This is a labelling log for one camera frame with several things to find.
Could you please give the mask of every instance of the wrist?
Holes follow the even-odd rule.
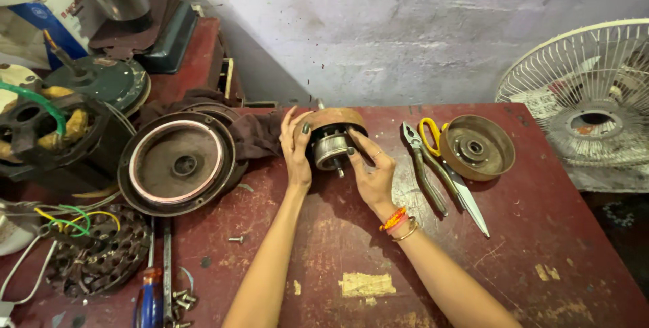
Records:
[[[370,205],[370,208],[372,209],[374,214],[377,215],[381,223],[385,223],[385,221],[388,220],[392,216],[392,214],[394,214],[394,212],[396,212],[396,209],[398,209],[392,201],[372,204]]]
[[[309,185],[289,184],[286,188],[286,197],[306,197],[309,191]]]

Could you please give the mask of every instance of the hand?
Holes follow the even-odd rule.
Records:
[[[309,123],[304,123],[300,134],[296,138],[293,138],[293,134],[297,123],[308,114],[311,114],[312,111],[305,112],[291,120],[296,109],[297,106],[294,106],[288,110],[284,120],[282,120],[280,142],[282,143],[282,152],[284,152],[286,168],[288,169],[288,186],[296,186],[308,190],[311,187],[311,166],[309,165],[309,161],[306,160],[305,152],[306,145],[311,138]]]
[[[352,128],[347,133],[362,151],[372,157],[377,166],[374,171],[368,172],[361,154],[352,147],[347,149],[349,162],[356,174],[358,192],[380,219],[387,218],[396,210],[392,202],[392,178],[396,161],[363,134]]]

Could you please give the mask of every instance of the blue screwdriver handle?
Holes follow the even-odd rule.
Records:
[[[144,283],[133,310],[133,328],[162,328],[162,289],[159,268],[144,270]]]

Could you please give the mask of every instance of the screwdriver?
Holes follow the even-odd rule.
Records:
[[[155,218],[151,217],[151,245],[149,247],[149,266],[144,270],[142,288],[133,310],[133,328],[162,328],[162,270],[153,267],[155,250]]]

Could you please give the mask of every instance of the bangle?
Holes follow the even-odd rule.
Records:
[[[385,232],[391,236],[392,233],[394,233],[394,231],[396,231],[401,226],[401,224],[407,222],[408,220],[410,220],[410,222],[413,222],[415,220],[415,217],[414,216],[409,217],[408,213],[405,213],[404,216],[399,220],[397,224],[394,224],[392,227],[386,229]]]
[[[419,227],[419,223],[415,222],[415,223],[413,224],[413,226],[410,228],[410,232],[408,232],[408,233],[407,233],[406,235],[404,235],[403,237],[393,238],[392,241],[401,241],[401,240],[406,239],[407,237],[410,236],[410,234],[415,233],[415,231],[417,230],[418,227]]]
[[[401,220],[401,218],[403,217],[403,215],[405,213],[406,213],[406,208],[404,208],[404,207],[400,207],[400,208],[396,209],[394,214],[392,214],[392,216],[390,218],[388,218],[388,220],[385,221],[385,224],[378,227],[378,230],[379,231],[385,231],[388,228],[393,227],[395,224],[397,224],[399,222],[399,220]]]

